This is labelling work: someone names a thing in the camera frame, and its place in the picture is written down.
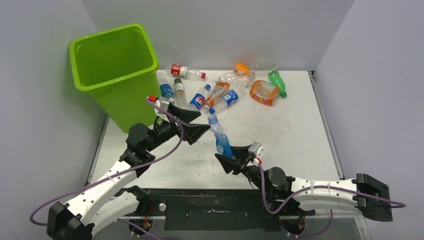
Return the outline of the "blue label crushed water bottle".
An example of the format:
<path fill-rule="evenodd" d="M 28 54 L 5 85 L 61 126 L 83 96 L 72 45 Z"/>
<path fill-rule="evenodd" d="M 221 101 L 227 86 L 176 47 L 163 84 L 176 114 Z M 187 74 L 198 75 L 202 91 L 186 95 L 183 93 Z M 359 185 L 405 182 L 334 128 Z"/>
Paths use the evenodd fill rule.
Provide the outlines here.
<path fill-rule="evenodd" d="M 234 158 L 235 155 L 231 149 L 229 139 L 219 123 L 218 117 L 216 114 L 211 114 L 207 117 L 208 124 L 210 125 L 210 130 L 213 132 L 216 140 L 216 150 L 219 154 Z"/>

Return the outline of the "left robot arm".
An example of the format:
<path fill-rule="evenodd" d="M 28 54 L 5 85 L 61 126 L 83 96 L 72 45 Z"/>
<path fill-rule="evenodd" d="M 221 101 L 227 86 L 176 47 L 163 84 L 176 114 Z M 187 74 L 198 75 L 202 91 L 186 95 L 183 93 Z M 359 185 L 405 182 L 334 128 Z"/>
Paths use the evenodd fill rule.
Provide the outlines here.
<path fill-rule="evenodd" d="M 48 211 L 46 233 L 53 240 L 91 240 L 99 231 L 121 217 L 144 215 L 150 207 L 149 195 L 138 186 L 125 186 L 140 177 L 150 165 L 167 158 L 186 141 L 195 143 L 211 127 L 193 124 L 201 114 L 176 106 L 151 105 L 160 123 L 149 128 L 143 123 L 130 127 L 126 149 L 114 165 L 97 181 L 77 190 L 66 203 L 55 202 Z M 177 145 L 161 157 L 152 151 L 178 136 Z"/>

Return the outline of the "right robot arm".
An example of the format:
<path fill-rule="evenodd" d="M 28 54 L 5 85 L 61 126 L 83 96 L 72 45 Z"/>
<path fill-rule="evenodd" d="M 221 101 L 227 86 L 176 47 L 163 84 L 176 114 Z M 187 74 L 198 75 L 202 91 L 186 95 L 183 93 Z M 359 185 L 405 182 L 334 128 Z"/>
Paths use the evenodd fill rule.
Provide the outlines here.
<path fill-rule="evenodd" d="M 226 174 L 244 175 L 261 191 L 262 204 L 270 215 L 283 211 L 309 214 L 315 210 L 341 210 L 362 214 L 378 222 L 393 221 L 395 203 L 390 199 L 388 185 L 358 173 L 344 180 L 313 180 L 287 176 L 282 168 L 264 169 L 263 147 L 255 142 L 244 147 L 232 146 L 233 156 L 215 154 Z"/>

